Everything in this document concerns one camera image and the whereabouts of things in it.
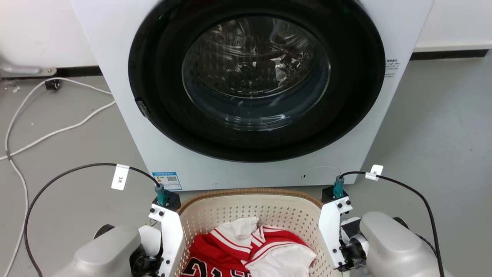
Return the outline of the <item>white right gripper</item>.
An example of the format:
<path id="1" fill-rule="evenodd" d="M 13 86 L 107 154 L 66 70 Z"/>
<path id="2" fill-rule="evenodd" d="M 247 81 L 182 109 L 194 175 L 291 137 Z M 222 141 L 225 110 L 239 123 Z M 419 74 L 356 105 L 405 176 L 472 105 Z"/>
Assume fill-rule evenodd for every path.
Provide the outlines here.
<path id="1" fill-rule="evenodd" d="M 327 261 L 333 269 L 346 265 L 345 258 L 341 251 L 340 219 L 341 214 L 352 210 L 350 198 L 348 196 L 326 203 L 321 208 L 318 221 L 318 230 L 323 242 L 320 242 L 327 253 Z"/>

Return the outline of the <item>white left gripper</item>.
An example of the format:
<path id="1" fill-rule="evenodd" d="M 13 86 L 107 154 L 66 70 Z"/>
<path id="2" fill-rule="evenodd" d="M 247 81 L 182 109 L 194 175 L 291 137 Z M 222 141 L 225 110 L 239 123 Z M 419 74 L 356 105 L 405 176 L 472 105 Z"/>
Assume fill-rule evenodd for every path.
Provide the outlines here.
<path id="1" fill-rule="evenodd" d="M 180 216 L 177 212 L 152 204 L 154 210 L 149 218 L 161 224 L 162 262 L 159 277 L 178 277 L 179 265 L 185 250 L 185 238 Z"/>

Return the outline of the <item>cream perforated laundry basket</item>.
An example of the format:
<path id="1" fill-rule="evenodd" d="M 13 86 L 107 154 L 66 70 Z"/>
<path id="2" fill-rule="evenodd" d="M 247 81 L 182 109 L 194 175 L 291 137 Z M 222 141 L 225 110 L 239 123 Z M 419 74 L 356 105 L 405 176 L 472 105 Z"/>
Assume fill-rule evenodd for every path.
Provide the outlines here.
<path id="1" fill-rule="evenodd" d="M 193 196 L 178 210 L 186 244 L 178 277 L 189 260 L 189 249 L 197 235 L 248 217 L 257 217 L 260 225 L 292 232 L 303 240 L 317 254 L 309 277 L 350 277 L 348 272 L 334 270 L 327 262 L 319 241 L 321 206 L 320 200 L 304 192 L 273 188 L 212 191 Z"/>

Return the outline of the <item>red white-striped jersey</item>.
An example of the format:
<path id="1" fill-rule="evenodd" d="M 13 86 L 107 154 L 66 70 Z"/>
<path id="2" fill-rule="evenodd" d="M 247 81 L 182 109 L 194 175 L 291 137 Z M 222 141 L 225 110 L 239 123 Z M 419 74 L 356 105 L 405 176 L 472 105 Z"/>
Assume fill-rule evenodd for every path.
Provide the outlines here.
<path id="1" fill-rule="evenodd" d="M 295 242 L 308 247 L 292 232 L 260 225 L 257 217 L 236 219 L 195 237 L 180 277 L 251 277 L 241 263 L 260 247 L 273 242 Z"/>

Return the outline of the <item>white garment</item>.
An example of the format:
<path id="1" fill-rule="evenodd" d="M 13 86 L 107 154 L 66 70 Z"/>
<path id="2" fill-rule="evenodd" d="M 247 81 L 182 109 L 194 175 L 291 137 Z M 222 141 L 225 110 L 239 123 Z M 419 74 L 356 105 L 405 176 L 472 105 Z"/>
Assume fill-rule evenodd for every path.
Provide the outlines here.
<path id="1" fill-rule="evenodd" d="M 309 277 L 309 268 L 317 254 L 303 244 L 273 242 L 265 244 L 241 263 L 251 277 Z"/>

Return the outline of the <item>blue energy label sticker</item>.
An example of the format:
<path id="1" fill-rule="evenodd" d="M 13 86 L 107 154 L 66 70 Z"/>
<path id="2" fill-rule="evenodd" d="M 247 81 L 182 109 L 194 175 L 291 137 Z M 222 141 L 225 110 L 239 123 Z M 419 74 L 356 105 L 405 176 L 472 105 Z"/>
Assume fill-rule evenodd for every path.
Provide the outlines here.
<path id="1" fill-rule="evenodd" d="M 166 190 L 183 190 L 176 172 L 153 172 L 152 175 L 156 179 L 156 181 L 161 184 Z"/>

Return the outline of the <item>round black glass washer door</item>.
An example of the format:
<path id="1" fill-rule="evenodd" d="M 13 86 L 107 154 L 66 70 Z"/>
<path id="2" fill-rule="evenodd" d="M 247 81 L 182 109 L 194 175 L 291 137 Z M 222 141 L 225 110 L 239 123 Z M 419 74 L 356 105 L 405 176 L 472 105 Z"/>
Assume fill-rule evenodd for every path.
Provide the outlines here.
<path id="1" fill-rule="evenodd" d="M 162 0 L 130 47 L 148 120 L 193 152 L 273 162 L 318 151 L 367 115 L 380 31 L 357 0 Z"/>

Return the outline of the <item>small printed text sticker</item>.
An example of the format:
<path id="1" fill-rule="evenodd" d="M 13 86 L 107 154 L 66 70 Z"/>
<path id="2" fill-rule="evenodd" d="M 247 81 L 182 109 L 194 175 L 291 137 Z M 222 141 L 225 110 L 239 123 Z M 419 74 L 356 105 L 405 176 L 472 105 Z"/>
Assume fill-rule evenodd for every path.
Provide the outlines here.
<path id="1" fill-rule="evenodd" d="M 391 58 L 386 60 L 386 68 L 385 68 L 385 78 L 395 77 L 397 72 L 399 71 L 400 62 L 398 59 Z"/>

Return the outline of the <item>white front-load washing machine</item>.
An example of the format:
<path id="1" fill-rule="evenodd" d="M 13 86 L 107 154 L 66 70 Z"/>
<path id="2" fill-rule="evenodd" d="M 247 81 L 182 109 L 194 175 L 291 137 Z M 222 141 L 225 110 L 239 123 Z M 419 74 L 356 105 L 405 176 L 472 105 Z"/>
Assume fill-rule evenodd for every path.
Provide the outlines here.
<path id="1" fill-rule="evenodd" d="M 162 0 L 71 0 L 121 115 L 146 168 L 176 172 L 183 191 L 329 185 L 343 172 L 360 170 L 374 142 L 434 0 L 357 0 L 380 31 L 386 60 L 400 62 L 385 78 L 366 116 L 339 140 L 313 153 L 273 162 L 233 162 L 193 152 L 145 118 L 133 97 L 128 57 L 143 19 Z"/>

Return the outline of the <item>black baseboard strip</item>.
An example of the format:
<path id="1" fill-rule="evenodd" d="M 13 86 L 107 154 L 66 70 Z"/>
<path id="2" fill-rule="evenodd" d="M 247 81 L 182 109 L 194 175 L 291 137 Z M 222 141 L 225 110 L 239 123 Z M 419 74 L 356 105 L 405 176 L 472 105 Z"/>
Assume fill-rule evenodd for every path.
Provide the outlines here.
<path id="1" fill-rule="evenodd" d="M 86 67 L 69 67 L 69 68 L 49 68 L 51 72 L 43 72 L 40 75 L 11 75 L 7 74 L 5 77 L 0 75 L 1 80 L 25 80 L 25 79 L 47 79 L 52 77 L 61 78 L 74 78 L 74 77 L 96 77 L 102 76 L 103 73 L 100 67 L 86 66 Z"/>
<path id="2" fill-rule="evenodd" d="M 410 61 L 428 61 L 454 58 L 483 58 L 487 55 L 488 52 L 489 49 L 414 52 L 411 55 Z"/>

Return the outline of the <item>grey wall pipe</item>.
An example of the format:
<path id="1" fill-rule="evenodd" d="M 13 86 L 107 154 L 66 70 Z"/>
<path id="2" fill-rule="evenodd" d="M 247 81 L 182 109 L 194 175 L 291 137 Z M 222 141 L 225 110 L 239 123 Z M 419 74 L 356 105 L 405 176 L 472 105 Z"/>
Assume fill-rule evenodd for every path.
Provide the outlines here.
<path id="1" fill-rule="evenodd" d="M 56 68 L 42 68 L 38 66 L 15 65 L 0 56 L 1 78 L 34 78 L 52 77 L 57 73 Z"/>

